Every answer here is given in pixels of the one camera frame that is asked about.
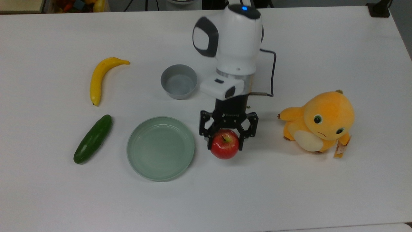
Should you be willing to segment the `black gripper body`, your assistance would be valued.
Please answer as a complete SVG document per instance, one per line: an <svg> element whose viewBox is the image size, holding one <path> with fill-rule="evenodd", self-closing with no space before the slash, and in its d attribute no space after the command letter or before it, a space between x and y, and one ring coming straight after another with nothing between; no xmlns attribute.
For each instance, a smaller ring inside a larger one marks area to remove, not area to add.
<svg viewBox="0 0 412 232"><path fill-rule="evenodd" d="M242 123L246 120L246 104L248 95L239 95L227 100L215 100L212 112L212 127L219 130L231 128L243 131Z"/></svg>

